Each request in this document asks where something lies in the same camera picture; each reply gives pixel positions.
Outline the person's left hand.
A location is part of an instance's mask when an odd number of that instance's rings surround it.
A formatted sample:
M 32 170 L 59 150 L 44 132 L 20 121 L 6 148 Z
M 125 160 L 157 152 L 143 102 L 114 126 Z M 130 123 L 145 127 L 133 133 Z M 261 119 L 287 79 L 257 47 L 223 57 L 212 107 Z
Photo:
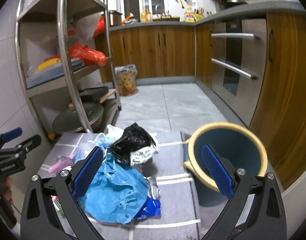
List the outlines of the person's left hand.
M 0 193 L 0 196 L 3 196 L 7 201 L 10 202 L 11 205 L 13 205 L 14 202 L 12 199 L 12 190 L 10 189 L 11 187 L 10 177 L 5 177 L 4 183 L 5 183 L 6 188 L 2 193 Z

